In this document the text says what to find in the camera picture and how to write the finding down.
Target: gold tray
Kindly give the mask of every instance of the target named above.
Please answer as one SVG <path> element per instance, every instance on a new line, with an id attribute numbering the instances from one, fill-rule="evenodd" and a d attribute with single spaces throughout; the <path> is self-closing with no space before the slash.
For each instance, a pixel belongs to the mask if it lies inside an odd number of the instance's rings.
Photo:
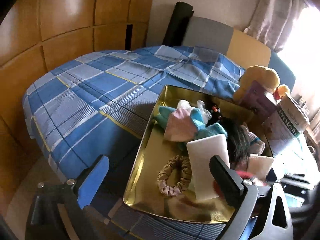
<path id="1" fill-rule="evenodd" d="M 186 190 L 176 197 L 167 197 L 159 192 L 157 186 L 158 172 L 169 159 L 181 154 L 176 142 L 163 140 L 164 131 L 153 117 L 158 114 L 159 106 L 176 108 L 179 100 L 189 101 L 196 106 L 197 100 L 215 102 L 223 116 L 246 122 L 250 131 L 255 133 L 265 144 L 264 156 L 272 156 L 268 141 L 257 116 L 241 106 L 204 93 L 175 86 L 165 86 L 156 102 L 144 132 L 136 160 L 134 162 L 123 201 L 128 206 L 148 214 L 163 218 L 192 223 L 225 223 L 234 212 L 221 198 L 197 201 L 191 190 Z M 168 185 L 174 186 L 179 181 L 179 172 L 174 170 Z"/>

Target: plastic bag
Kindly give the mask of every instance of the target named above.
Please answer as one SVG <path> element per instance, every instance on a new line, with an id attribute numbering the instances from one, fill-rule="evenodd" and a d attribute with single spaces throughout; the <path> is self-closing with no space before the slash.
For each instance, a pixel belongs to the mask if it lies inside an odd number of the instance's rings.
<path id="1" fill-rule="evenodd" d="M 208 121 L 212 118 L 211 113 L 204 108 L 204 101 L 198 100 L 197 105 L 198 105 L 198 108 L 200 109 L 204 124 L 207 124 Z"/>
<path id="2" fill-rule="evenodd" d="M 195 107 L 190 106 L 190 103 L 188 101 L 181 99 L 177 105 L 177 109 L 178 108 L 186 109 L 189 113 L 191 113 L 191 110 Z"/>

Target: rolled yoga mat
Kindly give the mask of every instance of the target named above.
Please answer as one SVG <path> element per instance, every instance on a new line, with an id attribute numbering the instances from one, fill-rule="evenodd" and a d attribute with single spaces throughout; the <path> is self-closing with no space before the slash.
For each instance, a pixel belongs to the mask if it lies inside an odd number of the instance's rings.
<path id="1" fill-rule="evenodd" d="M 193 7 L 185 2 L 177 2 L 165 33 L 162 45 L 181 46 L 184 34 L 193 15 Z"/>

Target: stuffed toy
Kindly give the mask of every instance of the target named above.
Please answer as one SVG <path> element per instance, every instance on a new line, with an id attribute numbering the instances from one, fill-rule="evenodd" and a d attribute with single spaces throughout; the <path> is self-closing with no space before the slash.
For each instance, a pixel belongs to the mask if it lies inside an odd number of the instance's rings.
<path id="1" fill-rule="evenodd" d="M 240 87 L 233 94 L 233 100 L 235 102 L 239 102 L 243 98 L 253 80 L 256 80 L 271 94 L 274 94 L 277 91 L 277 95 L 274 96 L 276 99 L 280 99 L 286 92 L 290 93 L 290 90 L 286 85 L 279 86 L 280 78 L 274 69 L 263 66 L 251 66 L 247 68 L 239 80 Z"/>
<path id="2" fill-rule="evenodd" d="M 247 136 L 248 142 L 249 142 L 249 153 L 250 154 L 257 154 L 260 156 L 266 147 L 266 144 L 259 139 L 253 132 L 250 132 L 247 124 L 243 123 L 243 125 L 240 125 L 240 127 L 243 129 L 244 133 Z"/>

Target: scrunchie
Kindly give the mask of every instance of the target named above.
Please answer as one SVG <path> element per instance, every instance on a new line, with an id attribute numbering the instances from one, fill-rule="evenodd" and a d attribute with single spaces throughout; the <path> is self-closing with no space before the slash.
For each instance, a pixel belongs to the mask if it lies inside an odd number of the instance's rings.
<path id="1" fill-rule="evenodd" d="M 167 186 L 167 180 L 174 169 L 181 168 L 182 176 L 176 186 Z M 176 155 L 170 159 L 164 168 L 159 172 L 158 187 L 162 194 L 166 196 L 177 196 L 188 189 L 191 181 L 191 165 L 189 157 Z"/>

